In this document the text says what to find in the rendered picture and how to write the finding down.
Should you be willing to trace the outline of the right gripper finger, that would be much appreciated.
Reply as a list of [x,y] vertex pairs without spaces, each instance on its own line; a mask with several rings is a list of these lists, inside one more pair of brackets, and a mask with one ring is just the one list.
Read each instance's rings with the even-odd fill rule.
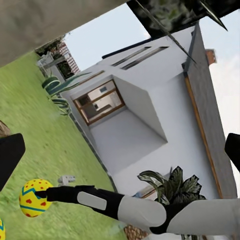
[[42,198],[48,198],[48,190],[49,190],[49,188],[48,189],[46,189],[46,190],[38,190],[36,193],[35,193],[35,195],[37,195],[37,196],[39,196],[39,197],[42,197]]

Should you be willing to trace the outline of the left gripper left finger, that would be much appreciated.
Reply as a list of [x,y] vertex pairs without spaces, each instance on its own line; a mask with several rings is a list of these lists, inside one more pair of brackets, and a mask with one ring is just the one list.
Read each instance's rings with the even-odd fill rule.
[[0,138],[0,192],[26,152],[21,133]]

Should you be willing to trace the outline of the wicker basket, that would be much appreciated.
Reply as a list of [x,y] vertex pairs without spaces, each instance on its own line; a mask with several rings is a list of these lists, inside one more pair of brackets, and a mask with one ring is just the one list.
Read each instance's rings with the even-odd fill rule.
[[10,135],[11,135],[11,130],[2,120],[0,120],[0,139]]

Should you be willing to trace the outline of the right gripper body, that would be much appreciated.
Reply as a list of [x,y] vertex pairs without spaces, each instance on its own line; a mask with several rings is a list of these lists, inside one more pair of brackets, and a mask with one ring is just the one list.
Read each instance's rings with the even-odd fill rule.
[[57,186],[57,187],[50,187],[48,190],[48,202],[65,202],[67,203],[67,192],[70,189],[70,186]]

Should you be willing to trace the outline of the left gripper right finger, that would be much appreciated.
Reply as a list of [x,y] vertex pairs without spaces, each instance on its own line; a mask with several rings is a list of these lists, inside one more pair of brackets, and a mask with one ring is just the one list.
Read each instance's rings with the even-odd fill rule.
[[240,172],[240,135],[229,133],[225,142],[224,150]]

